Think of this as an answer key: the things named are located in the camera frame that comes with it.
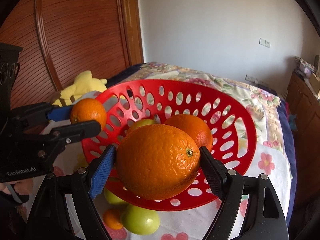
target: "floral bedspread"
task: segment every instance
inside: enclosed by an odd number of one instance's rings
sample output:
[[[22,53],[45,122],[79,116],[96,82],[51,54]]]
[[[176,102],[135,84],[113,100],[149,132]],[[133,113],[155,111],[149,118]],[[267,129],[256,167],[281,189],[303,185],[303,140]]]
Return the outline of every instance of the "floral bedspread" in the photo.
[[[246,172],[247,176],[257,177],[266,173],[270,177],[279,197],[281,206],[286,216],[290,198],[290,165],[285,154],[283,134],[277,113],[277,106],[280,104],[278,97],[257,87],[224,79],[188,68],[181,68],[173,65],[151,62],[141,67],[139,71],[127,78],[125,81],[137,79],[169,79],[183,82],[197,83],[212,87],[226,93],[239,101],[251,114],[257,131],[257,147],[253,160]],[[99,93],[92,92],[85,97],[95,98]],[[44,131],[48,133],[57,123],[51,123]],[[239,152],[246,148],[247,138],[245,130],[239,133]],[[82,152],[81,144],[68,145],[66,150],[58,156],[54,163],[54,173],[57,176],[73,173],[80,167],[87,166]],[[35,179],[35,187],[39,187],[43,177]],[[25,204],[29,213],[35,194],[30,196],[30,201]],[[100,215],[110,208],[109,204],[100,194],[94,200],[95,206]],[[159,229],[150,236],[138,236],[122,228],[113,230],[107,227],[112,239],[117,240],[192,240],[202,239],[210,224],[212,223],[220,206],[220,200],[215,200],[204,206],[191,210],[178,212],[159,212],[161,225]],[[238,236],[244,219],[248,203],[248,196],[243,196],[240,210],[230,235],[230,239]],[[84,237],[79,221],[77,220],[75,208],[71,196],[67,195],[67,204],[70,219],[77,236]]]

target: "yellow plush toy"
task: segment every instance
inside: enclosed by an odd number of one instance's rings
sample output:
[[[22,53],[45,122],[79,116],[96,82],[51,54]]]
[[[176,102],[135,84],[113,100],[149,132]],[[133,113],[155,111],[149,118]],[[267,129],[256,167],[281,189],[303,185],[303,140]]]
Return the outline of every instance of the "yellow plush toy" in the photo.
[[[103,92],[107,90],[106,79],[92,78],[90,70],[81,72],[76,76],[73,85],[66,87],[64,90],[60,91],[58,94],[53,96],[51,100],[53,105],[68,106],[72,102],[79,99],[84,94],[91,91]]]

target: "bed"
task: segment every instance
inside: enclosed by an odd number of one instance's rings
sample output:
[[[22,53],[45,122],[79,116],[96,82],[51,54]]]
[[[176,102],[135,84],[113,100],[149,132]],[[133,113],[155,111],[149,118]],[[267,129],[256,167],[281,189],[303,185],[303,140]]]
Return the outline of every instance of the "bed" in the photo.
[[[256,152],[246,175],[252,177],[257,177],[260,173],[269,175],[284,210],[287,224],[289,224],[296,189],[296,164],[293,137],[287,119],[286,103],[283,100],[245,83],[216,77],[193,69],[156,62],[131,66],[109,79],[107,87],[119,82],[137,79],[169,79],[197,83],[222,91],[238,100],[251,114],[257,132]],[[96,97],[98,94],[92,92],[85,97]],[[44,133],[49,132],[53,126],[62,124],[51,123],[46,127]],[[246,147],[246,134],[240,133],[238,137],[239,150],[241,150],[241,147]],[[87,164],[81,144],[72,144],[67,146],[66,150],[56,159],[54,173],[57,176],[71,174],[85,165]],[[42,179],[43,177],[35,179],[35,187],[40,186]],[[30,211],[33,199],[34,195],[25,204],[27,213]],[[248,197],[243,196],[230,239],[236,237],[240,231],[247,202]],[[74,230],[78,236],[83,237],[71,196],[67,196],[67,203]],[[94,203],[101,215],[108,208],[103,194],[97,196]],[[153,235],[144,236],[143,239],[202,239],[219,206],[220,200],[217,199],[191,210],[159,212],[160,228]],[[124,228],[120,230],[107,228],[107,230],[113,239],[141,239],[141,236],[131,234]]]

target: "plastic basket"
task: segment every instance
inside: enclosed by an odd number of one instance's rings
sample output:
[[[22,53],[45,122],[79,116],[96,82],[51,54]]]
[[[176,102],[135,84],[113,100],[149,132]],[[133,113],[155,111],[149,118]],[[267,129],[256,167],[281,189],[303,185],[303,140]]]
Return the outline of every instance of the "plastic basket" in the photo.
[[[250,114],[234,98],[215,89],[171,80],[136,80],[115,85],[96,99],[106,108],[107,124],[96,138],[82,141],[88,163],[97,158],[107,145],[118,146],[133,122],[145,118],[164,122],[178,113],[196,115],[207,123],[213,136],[212,155],[227,168],[234,168],[243,175],[253,158],[256,131]],[[241,154],[238,151],[238,124],[242,126],[243,137],[248,139],[247,150]],[[217,198],[201,170],[188,189],[160,201],[135,196],[117,179],[115,169],[112,169],[106,187],[131,204],[159,211],[191,209]]]

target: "small orange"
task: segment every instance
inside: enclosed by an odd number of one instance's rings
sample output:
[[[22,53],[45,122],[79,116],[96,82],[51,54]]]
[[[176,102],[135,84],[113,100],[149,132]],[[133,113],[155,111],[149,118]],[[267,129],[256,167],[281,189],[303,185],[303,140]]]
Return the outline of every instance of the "small orange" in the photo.
[[[103,214],[103,222],[114,230],[119,230],[123,227],[120,222],[121,213],[119,210],[110,208]]]
[[[165,124],[133,130],[116,155],[119,179],[136,196],[163,200],[180,194],[196,179],[200,151],[184,131]]]
[[[91,120],[96,120],[103,129],[107,121],[106,111],[98,100],[93,98],[82,99],[73,106],[70,121],[71,123],[78,123]]]
[[[209,152],[212,150],[213,138],[207,124],[197,116],[191,114],[177,114],[171,116],[164,124],[177,127],[196,142],[198,147],[206,146]]]

